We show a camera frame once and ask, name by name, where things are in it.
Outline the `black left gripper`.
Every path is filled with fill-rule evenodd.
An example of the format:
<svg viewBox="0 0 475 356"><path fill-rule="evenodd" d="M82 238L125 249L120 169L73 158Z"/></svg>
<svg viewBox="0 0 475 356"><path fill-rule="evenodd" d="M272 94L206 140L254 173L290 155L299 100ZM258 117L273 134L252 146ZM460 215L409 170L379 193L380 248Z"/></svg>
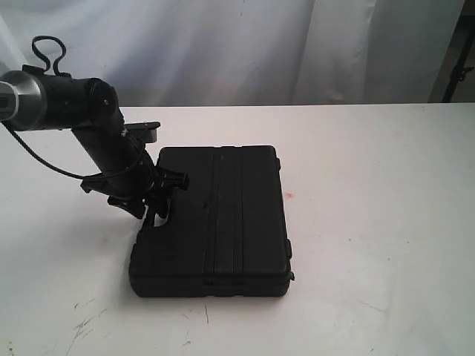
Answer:
<svg viewBox="0 0 475 356"><path fill-rule="evenodd" d="M187 174L155 165L143 148L125 153L87 148L86 152L102 175L83 180L82 190L109 196L110 206L137 219L142 219L145 214L143 228L165 225L171 210L172 191L189 187Z"/></svg>

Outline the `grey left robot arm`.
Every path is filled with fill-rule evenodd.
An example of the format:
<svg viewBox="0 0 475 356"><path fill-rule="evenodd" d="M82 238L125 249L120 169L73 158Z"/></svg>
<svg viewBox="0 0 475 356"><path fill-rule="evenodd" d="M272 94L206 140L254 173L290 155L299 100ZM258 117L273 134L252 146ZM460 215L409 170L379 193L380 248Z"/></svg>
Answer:
<svg viewBox="0 0 475 356"><path fill-rule="evenodd" d="M116 91L97 78L72 79L37 68L1 75L1 123L38 162L78 179L85 193L95 191L108 204L153 225L167 220L175 188L189 186L187 174L161 168L145 149L156 142L159 122L125 123ZM69 130L98 167L80 175L57 168L36 154L19 133Z"/></svg>

